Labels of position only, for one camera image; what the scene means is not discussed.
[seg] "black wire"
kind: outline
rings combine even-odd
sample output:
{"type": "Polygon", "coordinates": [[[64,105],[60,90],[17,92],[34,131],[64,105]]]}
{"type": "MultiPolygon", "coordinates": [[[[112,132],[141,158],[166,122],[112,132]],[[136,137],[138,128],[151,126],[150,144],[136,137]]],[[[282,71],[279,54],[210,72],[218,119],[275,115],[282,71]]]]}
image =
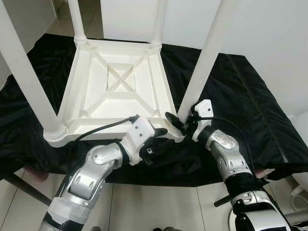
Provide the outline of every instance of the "black wire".
{"type": "Polygon", "coordinates": [[[245,143],[245,146],[246,146],[246,150],[247,150],[247,153],[248,153],[248,157],[249,157],[251,171],[252,171],[252,174],[254,175],[254,177],[256,177],[255,168],[254,168],[254,164],[253,164],[253,161],[252,161],[252,156],[251,156],[251,152],[250,152],[250,147],[249,147],[248,141],[246,139],[246,136],[242,132],[242,130],[240,130],[240,128],[236,124],[234,124],[233,122],[231,122],[228,119],[221,118],[221,117],[199,117],[199,116],[194,116],[194,118],[197,119],[197,120],[222,120],[222,121],[226,121],[226,122],[232,124],[239,131],[241,136],[243,137],[243,140],[244,140],[244,143],[245,143]]]}
{"type": "Polygon", "coordinates": [[[79,166],[79,164],[82,162],[82,160],[84,159],[84,156],[81,157],[81,158],[77,161],[76,165],[75,165],[73,168],[71,168],[71,153],[72,153],[72,149],[76,147],[77,143],[78,143],[82,138],[85,138],[86,136],[88,136],[88,135],[90,135],[90,134],[92,134],[92,133],[95,133],[95,132],[97,132],[97,131],[101,131],[101,130],[104,130],[104,129],[107,129],[107,128],[111,128],[111,127],[114,127],[114,126],[123,124],[123,123],[125,123],[125,122],[128,122],[128,121],[130,121],[131,123],[134,123],[138,118],[139,118],[139,115],[130,116],[130,117],[128,117],[128,118],[126,118],[126,119],[123,119],[123,120],[120,120],[120,121],[118,121],[118,122],[115,122],[115,123],[112,123],[112,124],[108,124],[108,125],[105,125],[105,126],[102,126],[102,127],[96,128],[96,129],[93,129],[93,130],[88,131],[88,132],[82,134],[81,136],[77,137],[77,138],[74,140],[74,142],[73,142],[73,144],[72,144],[72,146],[70,147],[69,152],[68,152],[68,173],[66,174],[66,177],[65,177],[65,178],[63,179],[63,181],[62,181],[62,183],[65,182],[65,187],[66,187],[66,186],[68,185],[68,183],[69,183],[69,178],[70,178],[70,175],[72,174],[72,172],[74,172],[74,171],[76,170],[75,168],[77,168],[77,167],[79,166]]]}

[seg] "black fabric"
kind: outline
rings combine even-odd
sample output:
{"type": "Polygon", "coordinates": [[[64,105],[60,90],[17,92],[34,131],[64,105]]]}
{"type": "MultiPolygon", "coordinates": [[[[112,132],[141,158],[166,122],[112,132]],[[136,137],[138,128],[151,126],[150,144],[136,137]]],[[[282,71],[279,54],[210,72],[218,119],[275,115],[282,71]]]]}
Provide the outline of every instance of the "black fabric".
{"type": "MultiPolygon", "coordinates": [[[[59,111],[75,54],[73,38],[43,35],[28,57],[56,112],[59,111]]],[[[161,56],[174,105],[178,110],[200,50],[163,45],[161,56]]],[[[265,83],[244,56],[220,54],[201,98],[209,98],[215,116],[237,124],[247,136],[256,169],[277,168],[279,179],[307,170],[308,148],[283,113],[265,83]]],[[[248,161],[240,134],[229,124],[213,126],[234,136],[248,161]]],[[[13,76],[0,91],[0,177],[23,165],[52,173],[68,171],[68,145],[52,148],[42,136],[42,127],[13,76]]],[[[114,141],[81,141],[71,165],[98,144],[114,141]]],[[[197,186],[221,181],[216,163],[203,146],[185,139],[168,148],[150,166],[124,166],[109,182],[145,185],[197,186]]]]}

